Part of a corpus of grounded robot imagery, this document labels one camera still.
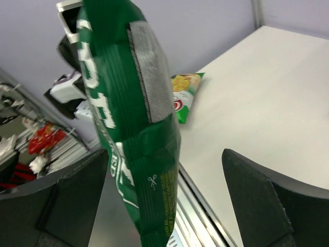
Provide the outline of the green Chuba bag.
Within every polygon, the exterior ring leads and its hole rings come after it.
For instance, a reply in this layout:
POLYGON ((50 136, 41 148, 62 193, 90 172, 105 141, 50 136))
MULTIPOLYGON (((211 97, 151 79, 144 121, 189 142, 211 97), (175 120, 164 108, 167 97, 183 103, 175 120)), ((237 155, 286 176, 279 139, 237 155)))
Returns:
POLYGON ((175 112, 180 124, 185 124, 190 108, 205 73, 174 75, 171 77, 175 112))

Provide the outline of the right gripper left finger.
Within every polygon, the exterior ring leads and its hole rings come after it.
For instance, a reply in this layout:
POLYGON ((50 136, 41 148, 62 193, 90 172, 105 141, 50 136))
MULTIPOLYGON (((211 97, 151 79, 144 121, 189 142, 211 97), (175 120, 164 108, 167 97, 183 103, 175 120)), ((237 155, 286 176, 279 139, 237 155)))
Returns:
POLYGON ((1 246, 88 246, 107 171, 98 150, 1 193, 1 246))

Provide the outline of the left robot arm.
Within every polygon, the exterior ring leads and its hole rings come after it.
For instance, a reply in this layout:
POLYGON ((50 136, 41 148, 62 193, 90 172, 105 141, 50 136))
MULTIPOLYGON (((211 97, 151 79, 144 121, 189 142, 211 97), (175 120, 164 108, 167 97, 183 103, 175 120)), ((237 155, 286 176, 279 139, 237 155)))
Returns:
POLYGON ((78 107, 84 106, 87 100, 77 46, 63 36, 57 45, 57 52, 72 67, 72 72, 55 80, 44 96, 61 114, 73 120, 77 118, 78 107))

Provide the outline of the dark green Real chips bag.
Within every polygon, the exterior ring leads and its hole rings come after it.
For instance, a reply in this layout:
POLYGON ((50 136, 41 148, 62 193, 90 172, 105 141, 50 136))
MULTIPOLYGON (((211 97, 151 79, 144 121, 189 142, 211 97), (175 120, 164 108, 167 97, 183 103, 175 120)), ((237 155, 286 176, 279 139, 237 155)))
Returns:
POLYGON ((78 58, 108 167, 142 246, 174 230, 180 132, 167 58, 131 1, 84 1, 78 58))

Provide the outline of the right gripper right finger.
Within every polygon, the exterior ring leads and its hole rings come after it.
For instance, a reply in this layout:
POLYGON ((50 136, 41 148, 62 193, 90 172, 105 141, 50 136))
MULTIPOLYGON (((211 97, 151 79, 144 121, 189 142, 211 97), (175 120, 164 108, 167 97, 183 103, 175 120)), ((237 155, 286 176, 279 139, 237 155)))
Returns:
POLYGON ((225 149, 222 166, 244 246, 328 246, 328 190, 225 149))

